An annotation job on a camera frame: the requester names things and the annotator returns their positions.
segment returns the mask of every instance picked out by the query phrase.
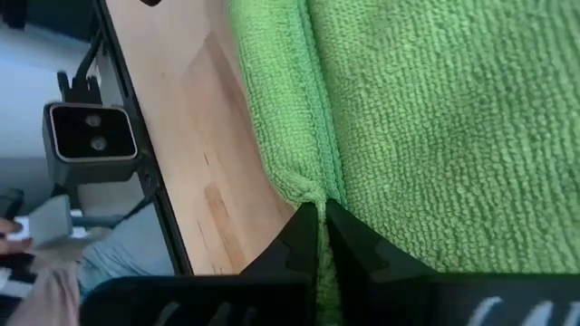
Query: black plastic jaw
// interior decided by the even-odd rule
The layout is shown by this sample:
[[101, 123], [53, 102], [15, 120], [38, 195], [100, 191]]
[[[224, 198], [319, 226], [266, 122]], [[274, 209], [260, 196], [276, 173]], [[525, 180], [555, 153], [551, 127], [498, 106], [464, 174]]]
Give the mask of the black plastic jaw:
[[326, 214], [347, 325], [580, 325], [577, 275], [436, 273], [336, 202]]
[[316, 208], [303, 205], [240, 275], [108, 281], [83, 303], [81, 324], [314, 325], [317, 236]]
[[102, 33], [97, 31], [91, 43], [91, 47], [86, 55], [82, 58], [81, 64], [76, 74], [72, 77], [69, 84], [69, 78], [66, 72], [57, 72], [56, 79], [58, 87], [61, 90], [63, 101], [69, 103], [87, 103], [102, 104], [101, 91], [99, 83], [94, 76], [87, 76], [92, 62], [97, 56], [97, 52], [102, 45]]

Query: black plastic part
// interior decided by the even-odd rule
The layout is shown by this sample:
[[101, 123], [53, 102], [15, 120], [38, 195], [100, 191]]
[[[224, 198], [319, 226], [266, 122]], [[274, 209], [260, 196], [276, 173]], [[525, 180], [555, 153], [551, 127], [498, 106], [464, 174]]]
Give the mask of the black plastic part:
[[131, 83], [131, 76], [123, 58], [117, 34], [115, 33], [106, 0], [94, 0], [95, 13], [101, 27], [104, 48], [111, 57], [117, 83], [120, 85], [123, 97], [123, 109], [129, 113], [133, 134], [142, 155], [137, 173], [145, 197], [154, 203], [161, 231], [165, 236], [169, 257], [177, 274], [192, 275], [194, 273], [189, 262], [188, 253], [181, 238], [177, 219], [169, 201], [169, 195], [160, 173], [155, 152], [151, 145], [145, 120], [140, 110], [137, 95]]
[[165, 325], [314, 325], [317, 236], [303, 205], [240, 275], [112, 280], [84, 301], [81, 325], [153, 325], [170, 305]]
[[156, 6], [161, 2], [161, 0], [141, 0], [141, 2], [148, 6]]
[[91, 42], [89, 51], [82, 58], [81, 64], [77, 69], [75, 76], [69, 84], [69, 78], [66, 72], [57, 72], [56, 79], [58, 87], [61, 90], [63, 101], [70, 103], [89, 103], [102, 104], [101, 90], [99, 83], [94, 76], [87, 76], [91, 63], [99, 51], [102, 44], [102, 33], [97, 31]]
[[523, 324], [542, 304], [563, 325], [580, 302], [577, 275], [436, 273], [335, 201], [326, 214], [347, 325], [468, 325], [490, 302], [498, 307], [477, 325]]

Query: blue jeans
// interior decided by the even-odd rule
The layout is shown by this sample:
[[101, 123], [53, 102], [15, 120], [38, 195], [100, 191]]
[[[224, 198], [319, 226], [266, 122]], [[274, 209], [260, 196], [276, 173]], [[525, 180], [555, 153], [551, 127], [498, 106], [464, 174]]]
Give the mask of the blue jeans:
[[153, 204], [122, 221], [104, 239], [88, 245], [78, 263], [82, 298], [113, 278], [174, 274]]

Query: camera lens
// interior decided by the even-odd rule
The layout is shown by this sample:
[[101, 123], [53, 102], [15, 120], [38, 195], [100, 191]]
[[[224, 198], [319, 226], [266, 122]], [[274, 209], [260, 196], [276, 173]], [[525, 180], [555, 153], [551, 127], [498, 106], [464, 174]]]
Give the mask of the camera lens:
[[99, 136], [91, 139], [91, 147], [95, 150], [105, 150], [107, 148], [107, 139]]
[[91, 127], [101, 126], [101, 117], [96, 114], [91, 114], [84, 119], [84, 122]]

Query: wooden board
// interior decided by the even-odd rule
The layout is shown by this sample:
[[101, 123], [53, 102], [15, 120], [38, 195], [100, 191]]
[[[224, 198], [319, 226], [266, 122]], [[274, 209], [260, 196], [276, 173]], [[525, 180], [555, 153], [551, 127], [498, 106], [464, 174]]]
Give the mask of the wooden board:
[[108, 1], [196, 274], [238, 273], [294, 213], [258, 156], [225, 1]]

